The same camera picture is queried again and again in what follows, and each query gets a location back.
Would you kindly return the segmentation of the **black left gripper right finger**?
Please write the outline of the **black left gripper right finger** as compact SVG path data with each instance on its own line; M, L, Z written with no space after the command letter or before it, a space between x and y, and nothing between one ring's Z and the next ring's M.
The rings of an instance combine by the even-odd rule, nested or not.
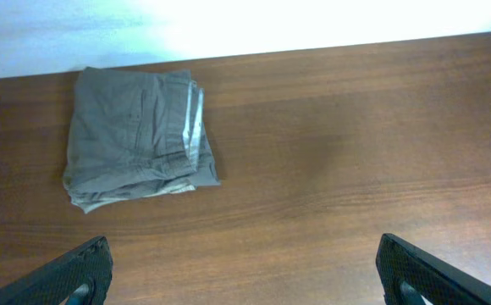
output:
M387 305L491 305L491 286L400 237L381 236L376 267Z

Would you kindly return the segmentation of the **grey-green shorts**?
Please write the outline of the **grey-green shorts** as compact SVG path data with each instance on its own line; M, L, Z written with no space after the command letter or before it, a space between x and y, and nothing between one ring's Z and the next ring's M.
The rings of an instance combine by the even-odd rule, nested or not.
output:
M72 204L89 213L219 185L203 106L204 90L186 69L85 68L74 85L63 173Z

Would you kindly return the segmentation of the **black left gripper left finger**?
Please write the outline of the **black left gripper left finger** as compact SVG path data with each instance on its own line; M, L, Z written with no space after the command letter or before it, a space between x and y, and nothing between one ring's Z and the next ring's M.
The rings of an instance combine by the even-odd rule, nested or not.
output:
M97 236L0 288L0 304L103 304L112 272L107 238Z

